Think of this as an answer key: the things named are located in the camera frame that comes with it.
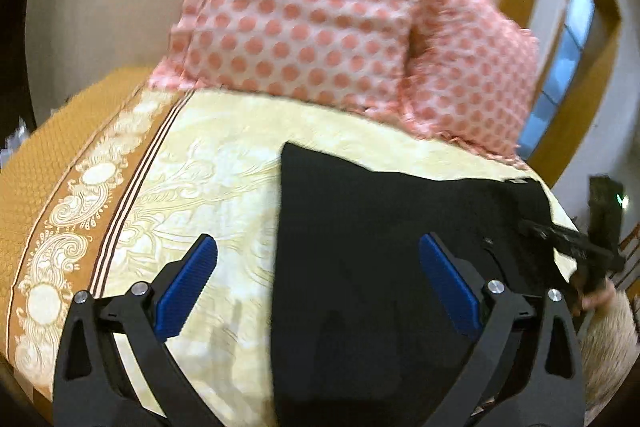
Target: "glass window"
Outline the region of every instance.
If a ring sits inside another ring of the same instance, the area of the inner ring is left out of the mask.
[[[558,106],[555,103],[544,94],[540,95],[520,135],[518,154],[522,158],[528,158],[536,148],[552,118],[556,115],[556,109]]]
[[[549,76],[542,88],[555,104],[562,102],[562,98],[571,84],[571,79],[574,77],[575,68],[578,67],[578,60],[580,60],[580,48],[565,29]]]
[[[566,12],[566,26],[571,30],[576,43],[581,48],[587,41],[595,3],[593,0],[569,0]]]
[[[589,35],[594,10],[593,0],[569,0],[558,51],[518,140],[518,153],[525,160],[538,146],[569,89]]]

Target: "blue gripper pad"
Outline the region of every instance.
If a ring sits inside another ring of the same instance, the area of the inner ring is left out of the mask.
[[[480,303],[460,273],[430,234],[419,243],[420,265],[456,331],[476,340],[482,332]]]
[[[165,342],[182,331],[200,293],[218,262],[218,246],[210,235],[202,234],[185,254],[182,267],[156,304],[156,338]]]

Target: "black cloth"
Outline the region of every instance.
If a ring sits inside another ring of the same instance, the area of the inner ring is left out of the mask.
[[[472,344],[420,269],[425,233],[514,292],[566,288],[552,248],[517,232],[521,218],[551,223],[534,180],[372,172],[287,143],[280,183],[271,318],[280,427],[414,427],[446,394]]]

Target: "mattress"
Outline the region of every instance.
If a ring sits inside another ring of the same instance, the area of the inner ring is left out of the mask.
[[[268,339],[279,155],[288,140],[378,171],[539,179],[330,108],[224,90],[148,90],[149,73],[119,70],[81,93],[0,174],[1,349],[40,410],[50,408],[73,294],[124,293],[209,233],[218,266],[168,348],[225,425],[275,425]],[[553,220],[572,227],[545,190]],[[557,253],[556,263],[566,279],[575,269]],[[116,337],[142,404],[161,412],[126,338]]]

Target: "pillow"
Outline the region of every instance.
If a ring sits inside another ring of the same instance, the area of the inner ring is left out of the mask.
[[[268,92],[397,118],[420,0],[185,0],[156,87]]]
[[[524,167],[517,140],[537,83],[538,41],[490,0],[423,0],[401,86],[402,121],[491,159]]]

